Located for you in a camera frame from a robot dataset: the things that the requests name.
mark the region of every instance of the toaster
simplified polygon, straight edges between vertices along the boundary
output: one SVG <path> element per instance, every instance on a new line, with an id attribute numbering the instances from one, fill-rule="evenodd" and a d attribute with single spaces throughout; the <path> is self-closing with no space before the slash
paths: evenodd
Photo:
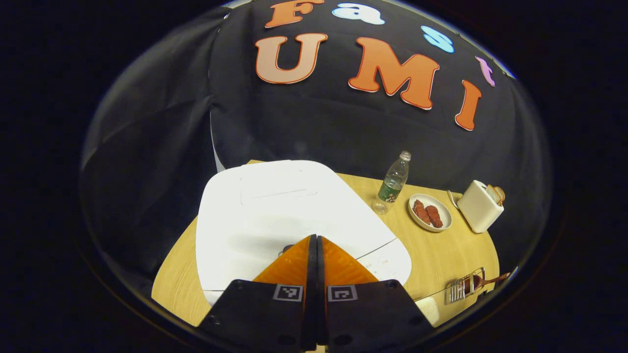
<path id="1" fill-rule="evenodd" d="M 490 197 L 486 185 L 477 180 L 469 185 L 457 204 L 475 233 L 485 232 L 504 211 L 504 207 Z"/>

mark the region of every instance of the bottle cap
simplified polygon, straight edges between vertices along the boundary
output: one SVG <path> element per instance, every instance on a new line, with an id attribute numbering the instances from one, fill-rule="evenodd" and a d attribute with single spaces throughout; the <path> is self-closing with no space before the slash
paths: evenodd
<path id="1" fill-rule="evenodd" d="M 412 157 L 412 154 L 408 151 L 402 151 L 401 154 L 399 155 L 399 158 L 401 158 L 404 161 L 409 161 L 411 157 Z"/>

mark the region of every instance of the red food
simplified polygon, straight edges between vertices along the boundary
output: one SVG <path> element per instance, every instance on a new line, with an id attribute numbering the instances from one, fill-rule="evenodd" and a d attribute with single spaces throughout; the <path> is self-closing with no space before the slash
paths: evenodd
<path id="1" fill-rule="evenodd" d="M 434 206 L 427 206 L 425 210 L 432 221 L 432 225 L 436 228 L 440 228 L 443 226 L 443 222 L 440 220 L 440 215 L 438 214 L 438 209 Z"/>
<path id="2" fill-rule="evenodd" d="M 425 206 L 423 206 L 421 201 L 414 201 L 413 211 L 425 224 L 430 225 L 430 216 L 428 216 Z"/>

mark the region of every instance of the orange letter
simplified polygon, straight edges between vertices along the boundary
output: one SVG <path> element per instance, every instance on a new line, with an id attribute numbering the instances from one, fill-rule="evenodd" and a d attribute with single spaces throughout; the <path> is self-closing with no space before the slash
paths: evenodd
<path id="1" fill-rule="evenodd" d="M 266 23 L 266 28 L 281 26 L 282 24 L 295 23 L 301 21 L 301 16 L 295 16 L 295 12 L 302 14 L 310 13 L 314 8 L 312 4 L 322 4 L 325 0 L 294 0 L 271 6 L 274 9 L 273 19 Z"/>
<path id="2" fill-rule="evenodd" d="M 362 63 L 357 76 L 349 80 L 349 86 L 366 92 L 377 92 L 379 85 L 375 82 L 375 74 L 379 71 L 387 95 L 395 94 L 410 80 L 408 88 L 401 93 L 401 99 L 413 106 L 431 109 L 432 81 L 434 73 L 440 68 L 437 62 L 415 54 L 401 65 L 385 41 L 364 37 L 356 41 L 362 46 Z"/>
<path id="3" fill-rule="evenodd" d="M 475 108 L 477 108 L 477 101 L 482 98 L 482 93 L 467 80 L 462 80 L 462 85 L 465 87 L 465 99 L 462 101 L 460 112 L 456 115 L 456 124 L 464 130 L 473 131 Z"/>
<path id="4" fill-rule="evenodd" d="M 257 76 L 272 84 L 293 84 L 308 78 L 314 71 L 320 42 L 327 40 L 322 33 L 305 33 L 295 38 L 301 42 L 299 63 L 291 70 L 282 70 L 277 66 L 279 46 L 288 39 L 284 36 L 260 39 L 255 43 L 258 48 L 255 71 Z"/>

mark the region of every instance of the wooden spoon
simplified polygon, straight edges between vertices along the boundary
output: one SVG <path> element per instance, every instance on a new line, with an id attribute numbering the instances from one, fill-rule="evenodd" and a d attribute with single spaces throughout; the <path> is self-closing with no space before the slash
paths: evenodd
<path id="1" fill-rule="evenodd" d="M 489 283 L 505 280 L 506 278 L 508 278 L 508 276 L 510 276 L 510 272 L 504 273 L 499 277 L 493 278 L 492 280 L 485 281 L 482 279 L 482 277 L 478 276 L 477 274 L 474 274 L 473 275 L 474 288 L 475 290 L 480 290 L 485 285 L 488 285 Z M 469 293 L 471 293 L 471 278 L 467 278 L 465 280 L 465 295 Z"/>

